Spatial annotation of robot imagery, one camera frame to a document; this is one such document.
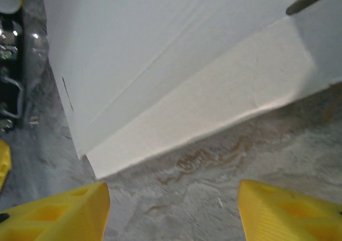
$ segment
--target concrete floor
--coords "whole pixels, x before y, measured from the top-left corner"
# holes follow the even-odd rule
[[[41,3],[26,2],[28,26],[44,24]],[[95,180],[86,158],[76,156],[51,69],[40,67],[39,82],[29,81],[27,112],[40,124],[0,137],[13,158],[0,209]],[[245,240],[237,208],[243,178],[342,204],[341,130],[337,85],[105,178],[104,240]]]

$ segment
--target gray floor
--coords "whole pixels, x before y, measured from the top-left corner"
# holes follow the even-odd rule
[[[42,1],[27,1],[27,27],[44,25]],[[26,117],[39,116],[39,125],[1,135],[13,170],[0,209],[95,180],[76,156],[51,70],[36,64],[28,69],[38,71],[30,72]],[[236,201],[242,178],[342,204],[341,151],[338,85],[104,179],[111,195],[104,240],[245,240]]]

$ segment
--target white wall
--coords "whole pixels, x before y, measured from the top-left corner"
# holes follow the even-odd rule
[[[340,77],[330,64],[317,78],[316,55],[285,16],[293,1],[44,0],[79,155],[105,176]],[[339,20],[331,3],[311,7],[312,17],[327,8]]]

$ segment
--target stained floor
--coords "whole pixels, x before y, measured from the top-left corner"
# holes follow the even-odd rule
[[[25,19],[43,35],[41,3],[27,0]],[[1,134],[13,170],[0,209],[95,181],[76,156],[49,65],[28,65],[27,124]],[[104,240],[245,240],[237,208],[243,178],[342,204],[341,151],[337,85],[103,179],[111,195]]]

